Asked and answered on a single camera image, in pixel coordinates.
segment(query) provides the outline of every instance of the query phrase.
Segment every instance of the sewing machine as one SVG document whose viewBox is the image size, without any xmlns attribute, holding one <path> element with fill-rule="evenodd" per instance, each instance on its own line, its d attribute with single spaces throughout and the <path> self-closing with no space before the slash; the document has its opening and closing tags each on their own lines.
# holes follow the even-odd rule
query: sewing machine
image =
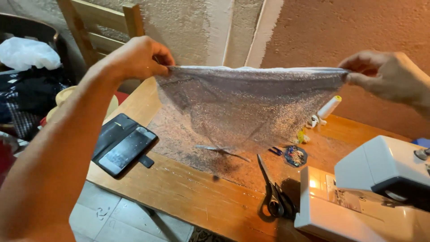
<svg viewBox="0 0 430 242">
<path fill-rule="evenodd" d="M 294 227 L 329 241 L 430 241 L 430 159 L 423 147 L 377 136 L 333 174 L 301 171 Z"/>
</svg>

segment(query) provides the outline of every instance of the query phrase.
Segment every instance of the hand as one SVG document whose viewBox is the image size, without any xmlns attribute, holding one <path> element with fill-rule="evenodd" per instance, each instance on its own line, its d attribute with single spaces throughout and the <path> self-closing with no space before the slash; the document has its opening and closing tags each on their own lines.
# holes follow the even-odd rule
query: hand
<svg viewBox="0 0 430 242">
<path fill-rule="evenodd" d="M 365 50 L 339 64 L 349 69 L 346 80 L 378 97 L 430 109 L 430 77 L 402 52 Z"/>
<path fill-rule="evenodd" d="M 175 65 L 175 61 L 167 47 L 148 36 L 141 36 L 131 38 L 96 65 L 104 65 L 120 81 L 130 78 L 144 80 L 154 75 L 167 75 L 169 71 L 165 65 Z"/>
</svg>

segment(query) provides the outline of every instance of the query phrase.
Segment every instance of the floor tile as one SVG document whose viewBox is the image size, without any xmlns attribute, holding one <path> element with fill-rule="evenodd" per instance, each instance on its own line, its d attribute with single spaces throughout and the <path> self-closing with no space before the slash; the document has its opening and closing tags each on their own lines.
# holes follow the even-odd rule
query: floor tile
<svg viewBox="0 0 430 242">
<path fill-rule="evenodd" d="M 106 218 L 98 217 L 97 211 L 81 204 L 76 204 L 70 214 L 69 224 L 73 231 L 95 239 L 107 219 L 108 216 Z"/>
<path fill-rule="evenodd" d="M 98 211 L 99 216 L 104 215 L 107 219 L 120 200 L 121 197 L 85 182 L 77 203 Z"/>
<path fill-rule="evenodd" d="M 94 240 L 91 238 L 88 238 L 85 235 L 82 235 L 76 231 L 73 231 L 73 234 L 75 235 L 76 242 L 93 242 Z"/>
<path fill-rule="evenodd" d="M 193 226 L 157 212 L 150 217 L 132 201 L 122 198 L 111 218 L 172 242 L 186 242 Z"/>
<path fill-rule="evenodd" d="M 107 220 L 95 240 L 99 242 L 166 242 L 113 218 Z"/>
</svg>

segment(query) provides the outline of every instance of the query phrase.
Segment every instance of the white plastic bag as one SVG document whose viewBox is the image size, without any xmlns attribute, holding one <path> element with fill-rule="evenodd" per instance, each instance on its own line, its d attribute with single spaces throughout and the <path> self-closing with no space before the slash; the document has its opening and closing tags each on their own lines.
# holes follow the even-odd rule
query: white plastic bag
<svg viewBox="0 0 430 242">
<path fill-rule="evenodd" d="M 0 44 L 0 62 L 19 71 L 35 65 L 48 70 L 57 69 L 60 56 L 44 42 L 12 37 Z"/>
</svg>

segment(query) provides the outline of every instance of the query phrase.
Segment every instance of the silver glitter fabric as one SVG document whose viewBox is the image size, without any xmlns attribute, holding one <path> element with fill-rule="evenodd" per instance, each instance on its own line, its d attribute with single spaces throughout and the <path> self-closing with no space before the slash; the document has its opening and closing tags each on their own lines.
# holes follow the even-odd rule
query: silver glitter fabric
<svg viewBox="0 0 430 242">
<path fill-rule="evenodd" d="M 293 139 L 342 86 L 339 68 L 172 66 L 157 77 L 191 127 L 214 147 L 258 151 Z"/>
</svg>

